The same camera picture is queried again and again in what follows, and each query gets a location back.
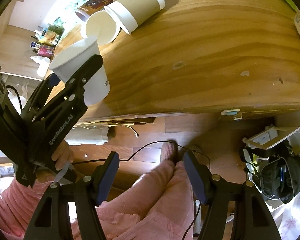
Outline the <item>pink sleeve left forearm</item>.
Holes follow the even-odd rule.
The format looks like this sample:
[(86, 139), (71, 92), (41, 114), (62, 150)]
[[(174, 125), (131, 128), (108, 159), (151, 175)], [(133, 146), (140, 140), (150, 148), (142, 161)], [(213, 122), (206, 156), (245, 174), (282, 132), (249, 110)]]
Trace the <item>pink sleeve left forearm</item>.
[(6, 239), (23, 239), (32, 215), (54, 176), (25, 187), (13, 179), (0, 195), (0, 231)]

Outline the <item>person's left hand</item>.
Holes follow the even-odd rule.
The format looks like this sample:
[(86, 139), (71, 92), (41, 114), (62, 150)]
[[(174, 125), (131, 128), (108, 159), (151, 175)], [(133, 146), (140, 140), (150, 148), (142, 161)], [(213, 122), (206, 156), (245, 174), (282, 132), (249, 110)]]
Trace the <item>person's left hand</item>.
[[(66, 141), (62, 141), (51, 156), (52, 161), (55, 162), (55, 168), (60, 171), (67, 162), (74, 161), (74, 152), (69, 148)], [(54, 181), (54, 172), (50, 170), (39, 170), (36, 172), (36, 181), (39, 183), (47, 183)]]

